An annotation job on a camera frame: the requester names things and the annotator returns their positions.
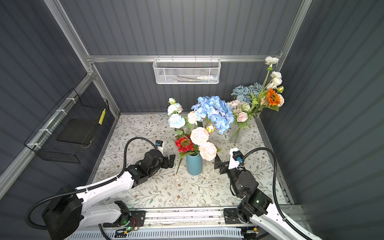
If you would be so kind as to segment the pink peony stem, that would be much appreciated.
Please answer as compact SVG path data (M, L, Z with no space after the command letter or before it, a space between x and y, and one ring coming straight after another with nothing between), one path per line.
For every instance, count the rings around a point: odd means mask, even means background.
M201 157L206 161L212 161L217 156L218 149L209 141L209 132L203 127L197 127L191 132L191 141L198 146Z

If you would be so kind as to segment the red gerbera flower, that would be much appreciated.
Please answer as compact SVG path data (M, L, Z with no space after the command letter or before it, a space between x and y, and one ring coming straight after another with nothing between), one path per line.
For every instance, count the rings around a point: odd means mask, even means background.
M175 142L176 147L179 151L180 161L178 164L177 173L179 171L180 165L182 163L183 158L188 154L193 154L197 150L197 147L191 140L190 135L186 135L183 137L179 137Z

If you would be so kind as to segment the blue ceramic vase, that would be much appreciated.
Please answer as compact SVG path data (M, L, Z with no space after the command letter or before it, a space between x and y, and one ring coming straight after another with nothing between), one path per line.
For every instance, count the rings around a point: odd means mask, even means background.
M200 154L187 154L187 172L192 176L197 176L203 171L203 159Z

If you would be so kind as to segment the clear ribbed glass vase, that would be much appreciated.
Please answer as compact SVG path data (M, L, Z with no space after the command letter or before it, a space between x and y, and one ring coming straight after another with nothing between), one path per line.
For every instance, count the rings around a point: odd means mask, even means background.
M233 125L230 128L229 140L231 143L238 144L243 138L244 130L239 127L239 125Z

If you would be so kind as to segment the pale blue white flower stem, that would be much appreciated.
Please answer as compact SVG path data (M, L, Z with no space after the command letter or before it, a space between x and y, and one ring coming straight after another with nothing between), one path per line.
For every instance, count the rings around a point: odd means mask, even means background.
M168 124L170 128L175 130L177 136L184 134L183 127L186 125L185 118L181 115L183 107L180 103L177 103L174 98L169 98L169 106L167 108L167 114L169 116Z

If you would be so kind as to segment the blue hydrangea flower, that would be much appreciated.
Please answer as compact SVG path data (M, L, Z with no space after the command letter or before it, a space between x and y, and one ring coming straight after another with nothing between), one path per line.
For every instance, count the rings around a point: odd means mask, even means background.
M210 120L219 134L225 133L235 121L230 105L219 96L198 97L198 102L191 110L195 112L198 121Z

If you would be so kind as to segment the blue rose bouquet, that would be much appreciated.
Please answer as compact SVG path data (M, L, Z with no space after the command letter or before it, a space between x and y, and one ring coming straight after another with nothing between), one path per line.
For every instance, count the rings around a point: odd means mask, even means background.
M239 85L233 89L231 96L233 96L235 100L239 100L240 102L252 104L253 100L251 94L256 97L260 92L261 88L262 85L260 85L259 83L254 83L253 85L247 87Z

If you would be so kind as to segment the peach rose stem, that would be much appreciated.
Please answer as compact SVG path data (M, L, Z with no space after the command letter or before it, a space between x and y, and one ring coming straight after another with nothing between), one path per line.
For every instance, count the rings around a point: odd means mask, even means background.
M284 97L274 89L269 89L266 95L261 99L261 105L268 108L280 108L283 106L284 102Z

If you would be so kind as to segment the orange gerbera flower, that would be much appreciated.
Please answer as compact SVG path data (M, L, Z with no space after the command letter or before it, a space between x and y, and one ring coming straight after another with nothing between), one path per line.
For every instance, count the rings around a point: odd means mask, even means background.
M275 90L269 89L266 97L267 97L266 106L269 109L272 109L272 110L278 112L279 111L279 105L281 103L280 96L276 93Z

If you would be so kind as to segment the white ranunculus stem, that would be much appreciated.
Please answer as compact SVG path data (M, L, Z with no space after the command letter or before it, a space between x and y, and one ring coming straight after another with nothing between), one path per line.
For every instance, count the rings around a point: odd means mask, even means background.
M267 75L262 84L262 88L256 97L251 94L253 100L251 110L253 112L262 111L264 108L269 109L268 107L264 107L261 105L261 99L266 95L269 89L274 89L282 95L282 92L284 91L284 87L282 86L282 74L280 72L274 71L274 67L277 65L278 62L279 58L276 57L265 58L265 64L268 66L268 68Z

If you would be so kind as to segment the cream rose stem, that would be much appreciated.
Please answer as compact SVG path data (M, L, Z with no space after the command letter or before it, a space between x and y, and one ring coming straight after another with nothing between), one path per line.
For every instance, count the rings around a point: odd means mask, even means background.
M188 123L191 125L197 125L198 123L198 116L195 112L189 112L187 115Z

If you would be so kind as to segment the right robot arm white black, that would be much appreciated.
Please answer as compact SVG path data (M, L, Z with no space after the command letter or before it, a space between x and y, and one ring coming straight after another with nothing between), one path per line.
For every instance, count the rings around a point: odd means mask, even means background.
M230 162L215 157L214 169L226 174L231 193L242 201L237 208L225 208L224 218L230 224L254 224L277 240L319 240L295 221L279 211L273 200L258 189L259 183L243 166L229 169Z

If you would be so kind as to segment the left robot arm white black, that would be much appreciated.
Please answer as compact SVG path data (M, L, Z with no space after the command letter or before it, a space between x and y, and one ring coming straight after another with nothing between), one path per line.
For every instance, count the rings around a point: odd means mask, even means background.
M42 218L52 240L63 240L78 229L120 221L129 209L122 202L107 207L95 204L119 192L130 190L152 177L159 169L174 167L175 155L163 156L152 149L142 160L125 168L123 174L95 184L73 188L62 187L57 197L49 201Z

